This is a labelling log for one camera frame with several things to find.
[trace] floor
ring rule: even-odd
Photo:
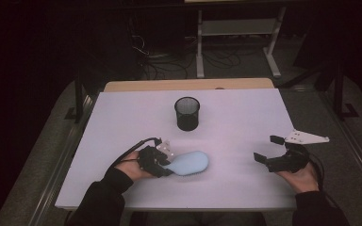
[[[207,40],[204,46],[206,78],[269,77],[281,85],[304,69],[293,67],[302,38],[280,38],[274,58],[282,77],[274,79],[261,48],[266,37]],[[193,40],[182,57],[149,58],[142,79],[193,79],[196,77]],[[353,226],[362,226],[362,94],[345,79],[344,103],[350,103],[359,117],[340,121],[331,110],[333,90],[313,89],[316,76],[293,89],[280,89],[295,128],[325,135],[331,142],[313,145],[308,150],[318,156],[325,167],[325,190],[344,211]],[[82,122],[65,120],[74,107],[74,84],[63,90],[43,128],[25,167],[0,213],[1,225],[62,225],[68,212],[54,206],[60,184],[70,167],[72,154],[81,138],[93,103],[86,102]],[[124,211],[122,225],[127,225],[129,211]],[[291,225],[291,211],[266,212],[269,226]]]

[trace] black sleeve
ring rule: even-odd
[[[132,185],[125,173],[108,169],[102,181],[90,185],[67,225],[119,225],[124,209],[122,194]]]
[[[332,207],[322,192],[310,191],[297,194],[296,205],[293,226],[349,226],[342,210]]]

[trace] dark background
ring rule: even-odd
[[[128,32],[129,14],[61,9],[87,7],[88,2],[0,1],[0,208],[56,99],[76,76],[89,94],[110,80],[141,77],[141,55],[132,49]],[[154,48],[182,49],[184,36],[196,35],[196,12],[162,13],[133,15],[134,32],[146,36]],[[160,20],[163,15],[168,21]],[[219,15],[236,13],[208,13]],[[340,57],[345,74],[362,89],[362,2],[288,8],[282,33],[307,33],[296,66],[310,69]]]

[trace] white table surface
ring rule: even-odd
[[[200,104],[199,126],[178,129],[174,103],[191,96]],[[172,151],[208,154],[206,171],[136,182],[124,194],[125,207],[139,210],[272,210],[295,207],[288,184],[255,162],[285,153],[270,135],[293,129],[278,89],[220,89],[100,93],[56,207],[75,209],[93,181],[141,140],[161,137]]]

